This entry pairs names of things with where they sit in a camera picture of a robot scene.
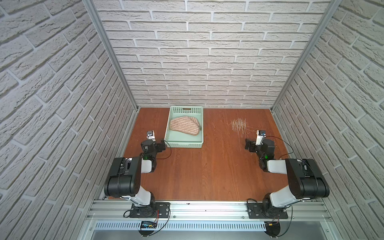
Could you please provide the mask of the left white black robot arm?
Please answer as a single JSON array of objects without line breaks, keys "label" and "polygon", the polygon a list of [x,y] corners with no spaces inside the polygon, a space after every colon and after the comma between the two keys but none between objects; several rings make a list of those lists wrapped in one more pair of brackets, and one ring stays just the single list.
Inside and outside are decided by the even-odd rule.
[{"label": "left white black robot arm", "polygon": [[166,149],[165,141],[156,143],[145,140],[141,143],[142,153],[133,158],[115,158],[104,184],[107,197],[130,200],[133,211],[156,210],[154,194],[141,186],[141,175],[153,173],[157,167],[157,154]]}]

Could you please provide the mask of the striped brown square dishcloth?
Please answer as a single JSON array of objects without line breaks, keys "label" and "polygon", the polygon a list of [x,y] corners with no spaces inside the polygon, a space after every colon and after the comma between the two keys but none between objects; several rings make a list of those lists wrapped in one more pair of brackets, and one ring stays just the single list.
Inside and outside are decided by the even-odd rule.
[{"label": "striped brown square dishcloth", "polygon": [[197,118],[183,116],[174,118],[170,121],[170,130],[197,136],[202,130],[202,127]]}]

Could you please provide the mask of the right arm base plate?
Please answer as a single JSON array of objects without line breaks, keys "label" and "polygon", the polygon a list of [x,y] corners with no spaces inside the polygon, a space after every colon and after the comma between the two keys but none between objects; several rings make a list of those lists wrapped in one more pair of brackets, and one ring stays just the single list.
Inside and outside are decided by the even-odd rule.
[{"label": "right arm base plate", "polygon": [[246,203],[249,219],[288,219],[284,208],[265,207],[263,203]]}]

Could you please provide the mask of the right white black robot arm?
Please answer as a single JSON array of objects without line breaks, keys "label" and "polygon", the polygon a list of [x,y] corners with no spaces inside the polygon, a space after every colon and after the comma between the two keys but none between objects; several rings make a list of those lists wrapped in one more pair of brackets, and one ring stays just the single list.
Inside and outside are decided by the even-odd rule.
[{"label": "right white black robot arm", "polygon": [[260,168],[264,172],[282,174],[288,178],[286,187],[264,197],[262,212],[265,215],[271,215],[272,211],[283,210],[302,200],[329,196],[331,189],[315,160],[276,160],[273,158],[275,143],[272,140],[245,139],[245,149],[257,154]]}]

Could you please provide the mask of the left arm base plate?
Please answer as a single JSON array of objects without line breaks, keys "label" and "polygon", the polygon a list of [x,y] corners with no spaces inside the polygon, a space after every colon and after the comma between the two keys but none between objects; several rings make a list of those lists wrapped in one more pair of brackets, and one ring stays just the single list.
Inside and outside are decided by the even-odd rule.
[{"label": "left arm base plate", "polygon": [[137,207],[133,205],[130,209],[129,218],[160,218],[167,219],[170,215],[170,206],[169,202],[155,202],[149,206]]}]

